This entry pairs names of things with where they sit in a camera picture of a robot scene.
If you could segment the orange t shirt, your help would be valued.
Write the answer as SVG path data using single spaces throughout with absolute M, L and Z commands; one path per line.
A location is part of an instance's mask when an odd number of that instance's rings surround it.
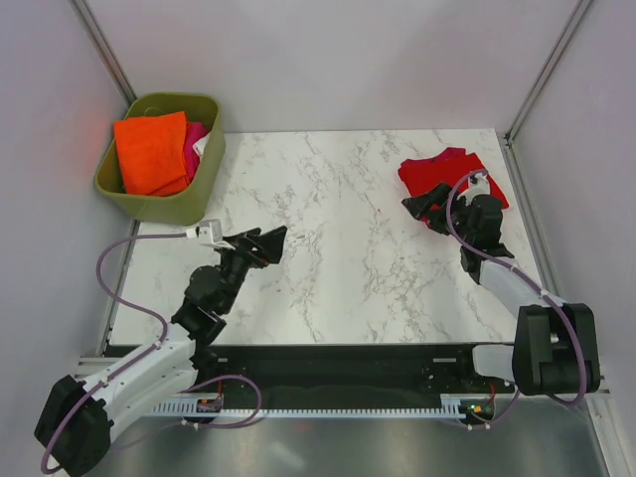
M 184 111 L 129 117 L 113 124 L 118 164 L 127 194 L 167 197 L 190 185 Z

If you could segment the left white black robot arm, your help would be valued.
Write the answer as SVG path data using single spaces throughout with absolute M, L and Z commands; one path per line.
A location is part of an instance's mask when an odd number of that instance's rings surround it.
M 115 302 L 155 318 L 157 337 L 114 364 L 83 379 L 65 376 L 52 386 L 34 435 L 43 445 L 41 472 L 82 476 L 108 453 L 111 444 L 156 404 L 181 392 L 206 391 L 218 379 L 211 344 L 247 274 L 281 261 L 287 228 L 251 229 L 225 236 L 217 220 L 203 221 L 171 239 L 196 241 L 220 261 L 191 274 L 184 301 L 171 319 L 117 295 Z

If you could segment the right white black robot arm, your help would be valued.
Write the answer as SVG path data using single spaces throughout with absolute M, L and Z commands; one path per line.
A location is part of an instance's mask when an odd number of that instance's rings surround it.
M 516 318 L 510 345 L 477 345 L 455 366 L 464 390 L 480 390 L 491 378 L 509 381 L 526 396 L 560 400 L 596 392 L 601 384 L 592 310 L 568 303 L 533 281 L 501 240 L 503 203 L 477 175 L 459 193 L 446 183 L 402 200 L 417 221 L 460 244 L 460 264 L 471 279 Z

